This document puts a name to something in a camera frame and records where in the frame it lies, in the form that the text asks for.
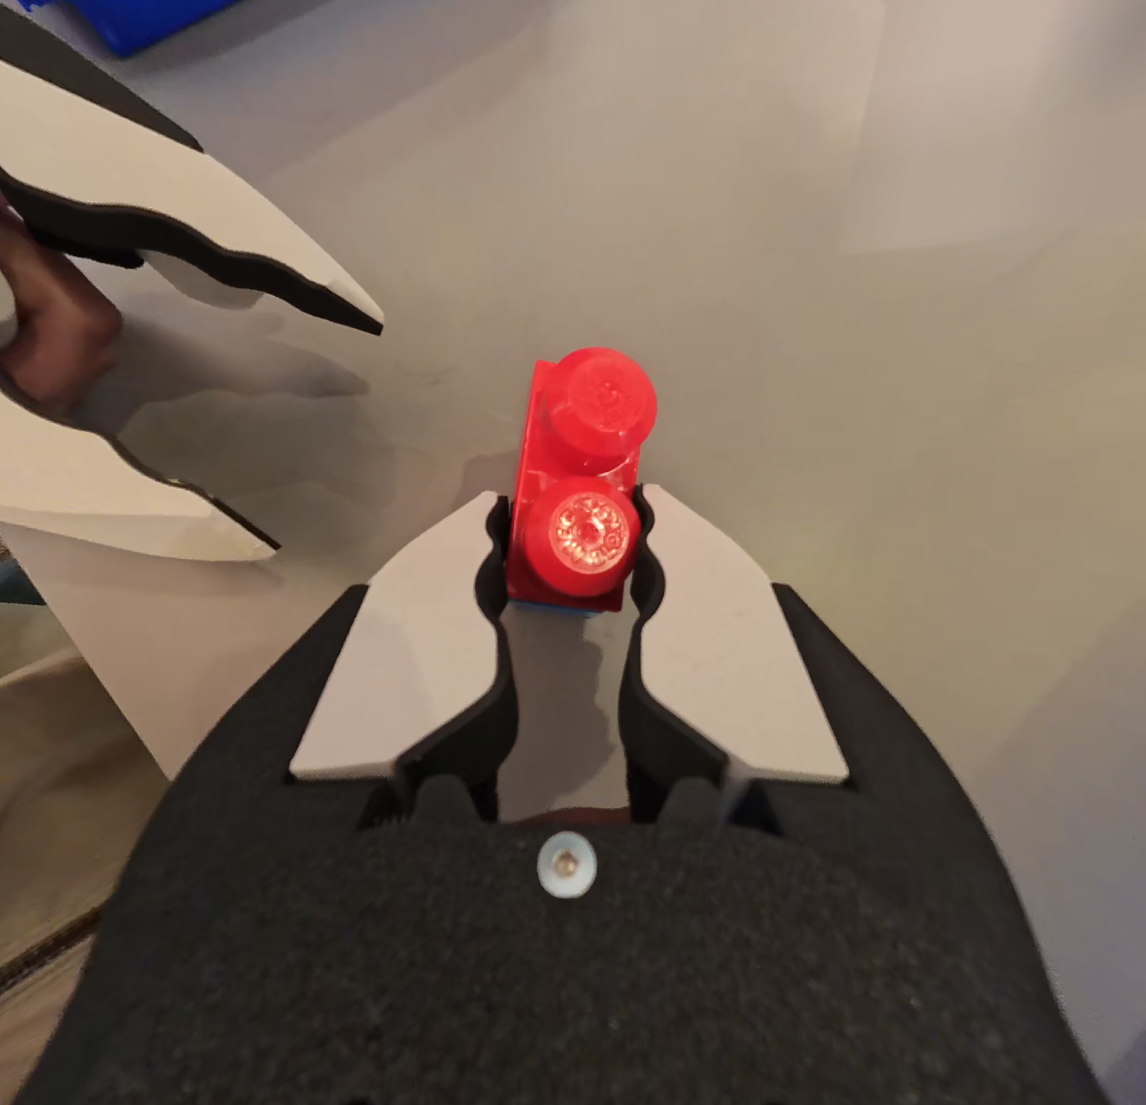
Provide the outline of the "person's left hand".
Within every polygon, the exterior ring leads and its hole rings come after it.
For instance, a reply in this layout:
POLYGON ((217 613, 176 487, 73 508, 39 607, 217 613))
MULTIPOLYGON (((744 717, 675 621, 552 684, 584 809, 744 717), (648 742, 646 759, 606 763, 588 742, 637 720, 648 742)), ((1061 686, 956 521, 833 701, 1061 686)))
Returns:
POLYGON ((64 254, 1 204, 1 272, 17 328, 2 371, 39 411, 65 416, 114 363, 122 315, 64 254))

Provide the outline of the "red two-stud block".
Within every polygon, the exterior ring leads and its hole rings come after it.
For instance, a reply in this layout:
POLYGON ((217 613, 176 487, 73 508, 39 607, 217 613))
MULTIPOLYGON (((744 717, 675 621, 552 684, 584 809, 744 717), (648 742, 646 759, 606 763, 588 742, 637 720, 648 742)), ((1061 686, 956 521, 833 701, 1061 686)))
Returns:
POLYGON ((654 386, 630 357, 585 347, 538 362, 512 496, 512 601, 617 612, 640 537, 634 504, 654 386))

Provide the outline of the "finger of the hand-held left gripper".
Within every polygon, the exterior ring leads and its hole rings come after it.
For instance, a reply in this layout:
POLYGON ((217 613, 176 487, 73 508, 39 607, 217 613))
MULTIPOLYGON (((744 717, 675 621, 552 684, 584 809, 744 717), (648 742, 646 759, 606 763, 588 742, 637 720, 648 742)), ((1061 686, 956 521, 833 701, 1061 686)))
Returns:
POLYGON ((213 157, 2 63, 2 194, 34 229, 96 253, 156 253, 213 282, 380 336, 376 301, 213 157))
POLYGON ((1 521, 113 550, 256 563, 279 542, 200 490, 139 467, 110 440, 1 396, 1 521))

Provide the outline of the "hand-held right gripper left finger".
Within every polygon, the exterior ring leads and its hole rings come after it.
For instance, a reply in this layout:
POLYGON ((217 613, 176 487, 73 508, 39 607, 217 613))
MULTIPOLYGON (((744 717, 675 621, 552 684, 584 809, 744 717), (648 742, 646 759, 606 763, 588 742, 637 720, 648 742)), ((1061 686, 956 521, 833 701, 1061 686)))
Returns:
POLYGON ((508 497, 481 492, 371 578, 290 759, 294 782, 379 782, 412 808, 451 778, 498 821, 519 733, 502 625, 509 516, 508 497))

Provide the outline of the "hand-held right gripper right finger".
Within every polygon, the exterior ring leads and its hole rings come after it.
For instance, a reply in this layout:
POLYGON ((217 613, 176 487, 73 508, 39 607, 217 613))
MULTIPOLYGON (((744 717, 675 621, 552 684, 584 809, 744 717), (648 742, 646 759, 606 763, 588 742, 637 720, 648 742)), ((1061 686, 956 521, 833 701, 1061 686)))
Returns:
POLYGON ((618 695, 631 817, 651 824, 684 782, 733 816, 758 783, 840 787, 850 768, 776 587, 730 536, 658 484, 640 517, 637 620, 618 695))

